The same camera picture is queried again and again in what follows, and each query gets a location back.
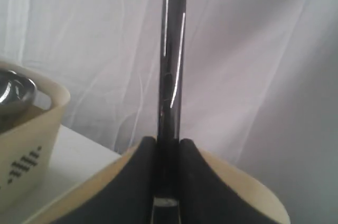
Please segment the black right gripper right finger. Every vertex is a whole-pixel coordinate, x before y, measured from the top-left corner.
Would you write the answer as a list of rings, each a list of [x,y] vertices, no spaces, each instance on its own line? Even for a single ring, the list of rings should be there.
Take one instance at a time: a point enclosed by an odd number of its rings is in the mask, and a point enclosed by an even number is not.
[[[178,156],[182,223],[275,223],[226,185],[192,140],[180,141]]]

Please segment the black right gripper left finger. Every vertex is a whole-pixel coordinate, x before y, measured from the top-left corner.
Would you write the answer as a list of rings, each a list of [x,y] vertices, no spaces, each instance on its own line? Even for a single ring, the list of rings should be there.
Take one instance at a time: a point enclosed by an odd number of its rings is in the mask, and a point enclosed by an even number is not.
[[[156,140],[144,137],[112,181],[57,223],[150,223],[155,159]]]

